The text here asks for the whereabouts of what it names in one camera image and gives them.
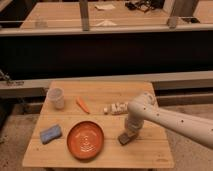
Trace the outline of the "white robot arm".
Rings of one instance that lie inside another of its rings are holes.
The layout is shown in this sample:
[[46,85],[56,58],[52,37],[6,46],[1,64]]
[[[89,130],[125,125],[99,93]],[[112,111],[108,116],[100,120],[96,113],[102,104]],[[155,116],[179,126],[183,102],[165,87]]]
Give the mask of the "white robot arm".
[[155,98],[148,92],[129,101],[127,110],[125,129],[131,133],[138,133],[147,120],[213,149],[213,120],[155,106]]

